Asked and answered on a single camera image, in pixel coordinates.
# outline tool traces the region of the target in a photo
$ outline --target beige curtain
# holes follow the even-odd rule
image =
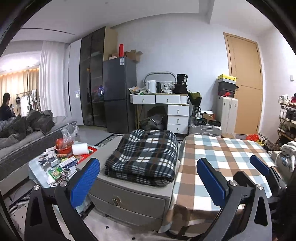
[[[0,75],[1,104],[2,104],[2,97],[4,93],[8,92],[11,97],[10,103],[14,104],[15,112],[16,112],[17,109],[16,109],[15,95],[25,92],[26,88],[27,88],[27,70]]]
[[[39,97],[39,69],[28,70],[28,89],[25,91],[37,90],[37,100]]]

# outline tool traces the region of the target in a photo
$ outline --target person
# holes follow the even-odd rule
[[[11,111],[9,105],[10,94],[5,93],[2,98],[2,105],[0,107],[0,121],[7,121],[9,118],[15,116],[15,113]]]

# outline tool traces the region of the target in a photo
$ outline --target red plastic bag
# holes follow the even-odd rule
[[[247,141],[257,141],[257,140],[259,140],[259,136],[258,136],[257,134],[248,135],[248,136],[246,137],[246,140],[247,140]]]

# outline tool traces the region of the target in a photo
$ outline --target blue gripper pad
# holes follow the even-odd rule
[[[89,161],[91,160],[92,163],[88,166],[80,180],[71,190],[70,203],[73,208],[82,205],[86,195],[100,172],[100,162],[98,159],[92,158]]]
[[[214,204],[224,207],[225,199],[229,194],[225,177],[221,172],[216,171],[206,158],[197,161],[196,170]]]
[[[265,165],[258,157],[255,155],[250,157],[250,163],[263,175],[269,175],[269,167]]]

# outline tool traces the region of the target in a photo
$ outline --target drawer handle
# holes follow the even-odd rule
[[[113,198],[112,201],[115,206],[120,207],[121,201],[120,201],[119,197]]]

